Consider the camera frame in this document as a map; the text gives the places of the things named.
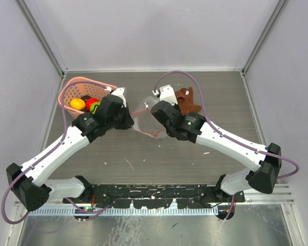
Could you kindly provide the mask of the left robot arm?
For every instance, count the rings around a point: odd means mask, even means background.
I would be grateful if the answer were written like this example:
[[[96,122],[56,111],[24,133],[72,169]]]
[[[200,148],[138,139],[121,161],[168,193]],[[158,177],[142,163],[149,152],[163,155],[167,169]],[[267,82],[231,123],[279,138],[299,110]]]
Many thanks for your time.
[[[116,92],[105,96],[94,112],[80,114],[61,138],[32,160],[21,166],[11,164],[6,169],[10,190],[29,212],[51,200],[91,201],[94,188],[83,176],[60,180],[50,180],[49,176],[74,153],[104,136],[108,130],[127,130],[132,125],[125,96]]]

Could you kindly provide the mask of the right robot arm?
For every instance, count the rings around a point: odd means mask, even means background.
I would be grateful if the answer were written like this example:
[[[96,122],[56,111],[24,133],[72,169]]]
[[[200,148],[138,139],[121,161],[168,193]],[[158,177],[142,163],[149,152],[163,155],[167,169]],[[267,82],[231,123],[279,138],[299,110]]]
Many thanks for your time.
[[[238,192],[254,189],[270,194],[281,169],[281,148],[275,143],[268,146],[247,141],[194,112],[186,115],[166,101],[160,101],[151,109],[154,118],[164,126],[168,136],[213,148],[245,166],[234,174],[223,174],[215,186],[215,196],[221,202],[229,201]]]

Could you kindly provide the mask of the clear zip top bag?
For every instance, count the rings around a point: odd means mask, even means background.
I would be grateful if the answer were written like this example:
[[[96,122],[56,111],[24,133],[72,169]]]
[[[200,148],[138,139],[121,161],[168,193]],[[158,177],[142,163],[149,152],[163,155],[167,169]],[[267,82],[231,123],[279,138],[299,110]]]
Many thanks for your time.
[[[136,110],[131,113],[134,121],[133,129],[155,139],[164,139],[167,136],[166,129],[150,112],[157,102],[158,99],[151,96],[146,97],[140,102]]]

